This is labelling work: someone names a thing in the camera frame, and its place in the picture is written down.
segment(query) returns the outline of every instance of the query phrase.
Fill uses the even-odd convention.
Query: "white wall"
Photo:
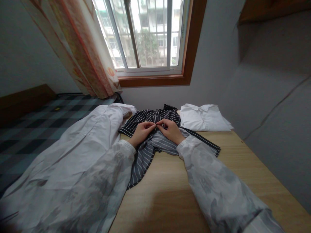
[[[0,1],[0,97],[47,83],[80,92],[20,0]]]
[[[123,88],[125,103],[142,110],[163,108],[164,104],[180,109],[185,103],[221,102],[257,29],[256,25],[236,28],[243,4],[244,0],[207,1],[190,86]]]
[[[222,113],[241,138],[311,75],[311,11],[261,25],[225,94]],[[287,98],[247,145],[311,213],[311,79]]]

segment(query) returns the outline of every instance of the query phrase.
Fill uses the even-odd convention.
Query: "black and white striped shirt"
[[[165,104],[163,109],[157,109],[156,111],[147,109],[136,112],[126,122],[125,126],[119,130],[119,133],[123,133],[129,137],[132,137],[139,123],[142,123],[144,121],[157,123],[162,119],[174,121],[177,124],[177,126],[180,127],[181,120],[179,114],[177,113],[177,108]],[[214,143],[210,142],[209,140],[205,139],[201,135],[186,128],[181,128],[181,132],[184,137],[188,137],[189,135],[195,136],[202,142],[206,143],[215,153],[216,157],[219,155],[221,148],[215,145]],[[155,128],[155,130],[150,133],[148,138],[139,146],[137,150],[137,154],[135,155],[135,160],[132,167],[132,175],[130,183],[128,185],[128,189],[134,187],[142,180],[152,162],[152,159],[156,151],[161,152],[163,150],[168,154],[178,155],[176,147],[177,147],[176,144],[168,140],[161,133],[160,130]]]

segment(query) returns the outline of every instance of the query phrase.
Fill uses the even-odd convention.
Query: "wooden window frame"
[[[121,87],[189,85],[207,0],[190,0],[181,74],[119,77]]]

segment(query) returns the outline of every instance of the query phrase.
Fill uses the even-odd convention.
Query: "person's hand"
[[[133,137],[131,137],[128,142],[133,146],[133,147],[137,147],[139,144],[141,144],[143,141],[145,141],[145,139],[147,138],[147,136],[149,135],[149,133],[151,133],[152,130],[154,130],[156,128],[156,124],[152,123],[152,122],[143,122],[143,123],[139,123],[137,125],[137,128],[133,134]]]
[[[156,123],[157,127],[165,137],[167,137],[168,140],[171,140],[173,143],[179,145],[183,140],[186,138],[181,134],[181,131],[179,130],[178,126],[174,121],[170,121],[167,119],[163,119]],[[165,124],[167,126],[167,129],[164,129],[161,125]]]

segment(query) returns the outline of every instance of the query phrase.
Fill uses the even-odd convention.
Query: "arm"
[[[131,178],[135,148],[155,127],[151,122],[140,123],[129,141],[120,140],[113,145],[82,175],[62,202],[65,204],[57,214],[61,224],[55,230],[108,232]],[[68,211],[69,217],[62,221]]]
[[[176,124],[165,123],[168,130],[159,128],[178,145],[189,185],[212,232],[283,232],[268,206],[206,144],[193,136],[182,138]]]

